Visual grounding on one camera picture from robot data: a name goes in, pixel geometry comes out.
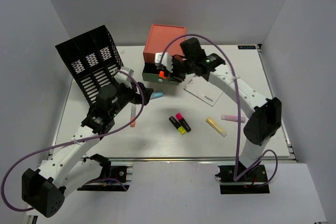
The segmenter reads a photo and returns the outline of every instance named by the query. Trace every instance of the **pink highlighter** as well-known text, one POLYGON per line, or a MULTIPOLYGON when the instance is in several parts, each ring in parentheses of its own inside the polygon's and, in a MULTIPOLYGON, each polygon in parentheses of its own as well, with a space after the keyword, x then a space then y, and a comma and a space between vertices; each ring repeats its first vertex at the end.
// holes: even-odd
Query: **pink highlighter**
MULTIPOLYGON (((235 115, 221 115, 220 119, 225 120, 225 121, 231 121, 231 122, 238 122, 238 117, 235 115)), ((245 123, 245 117, 241 117, 240 121, 242 123, 245 123)))
POLYGON ((178 119, 178 121, 181 123, 181 125, 185 128, 187 132, 191 131, 189 124, 183 118, 183 115, 181 115, 181 113, 176 114, 176 118, 178 119))

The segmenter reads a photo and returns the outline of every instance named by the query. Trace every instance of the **red box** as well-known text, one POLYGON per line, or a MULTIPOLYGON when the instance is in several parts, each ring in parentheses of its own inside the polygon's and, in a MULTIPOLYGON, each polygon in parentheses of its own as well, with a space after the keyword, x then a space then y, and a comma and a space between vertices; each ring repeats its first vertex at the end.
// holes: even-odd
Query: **red box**
MULTIPOLYGON (((186 32, 186 27, 153 24, 147 38, 145 49, 143 51, 144 61, 146 63, 154 63, 155 53, 163 52, 164 48, 168 45, 169 42, 180 35, 186 34, 186 32)), ((175 41, 168 48, 168 53, 170 55, 183 55, 180 43, 184 40, 185 38, 181 38, 175 41)))

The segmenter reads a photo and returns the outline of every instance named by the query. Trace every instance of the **black mesh pen holder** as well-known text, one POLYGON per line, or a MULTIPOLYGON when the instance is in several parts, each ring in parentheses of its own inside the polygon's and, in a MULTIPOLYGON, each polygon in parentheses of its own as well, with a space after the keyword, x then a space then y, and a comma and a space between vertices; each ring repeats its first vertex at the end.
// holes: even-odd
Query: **black mesh pen holder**
POLYGON ((67 40, 56 49, 90 105, 101 87, 116 84, 113 76, 124 66, 106 26, 67 40))

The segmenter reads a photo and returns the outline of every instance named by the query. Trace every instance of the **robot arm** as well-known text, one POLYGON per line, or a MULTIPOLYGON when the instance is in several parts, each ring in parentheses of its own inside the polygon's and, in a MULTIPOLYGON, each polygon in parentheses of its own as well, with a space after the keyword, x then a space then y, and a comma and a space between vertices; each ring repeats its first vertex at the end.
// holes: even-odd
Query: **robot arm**
MULTIPOLYGON (((121 71, 132 75, 131 69, 121 71)), ((141 103, 134 83, 123 74, 114 76, 119 85, 107 85, 99 90, 96 102, 90 107, 87 117, 73 135, 72 141, 108 133, 114 126, 114 117, 129 103, 141 103)), ((147 105, 153 89, 147 89, 138 82, 147 105)), ((65 198, 74 190, 93 179, 109 178, 111 162, 99 154, 84 159, 79 167, 74 166, 101 138, 75 143, 63 147, 51 159, 35 171, 28 169, 22 175, 22 199, 45 217, 53 216, 62 206, 65 198)))
MULTIPOLYGON (((169 80, 182 82, 186 74, 194 73, 220 88, 234 102, 236 100, 233 75, 225 60, 217 54, 207 56, 196 38, 190 38, 180 44, 185 59, 183 61, 165 53, 155 55, 155 63, 163 68, 161 75, 169 80)), ((241 109, 249 118, 244 127, 247 137, 242 154, 239 157, 240 170, 253 164, 263 153, 270 138, 281 126, 281 102, 277 98, 268 99, 237 79, 241 109)))

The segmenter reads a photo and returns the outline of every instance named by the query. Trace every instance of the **white wall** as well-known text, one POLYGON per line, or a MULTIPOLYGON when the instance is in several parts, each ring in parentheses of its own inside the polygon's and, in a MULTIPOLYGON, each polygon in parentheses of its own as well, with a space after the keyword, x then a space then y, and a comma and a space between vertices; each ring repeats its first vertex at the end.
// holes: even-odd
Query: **white wall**
POLYGON ((328 223, 336 223, 336 0, 286 0, 263 62, 296 156, 306 162, 328 223))
POLYGON ((221 44, 261 43, 285 0, 51 0, 69 35, 105 24, 117 44, 144 45, 152 23, 221 44))
MULTIPOLYGON (((0 179, 22 156, 51 144, 70 75, 54 46, 68 39, 50 0, 0 0, 0 179)), ((41 156, 19 165, 6 184, 8 200, 21 200, 21 175, 41 156)), ((1 223, 24 213, 0 200, 1 223)))

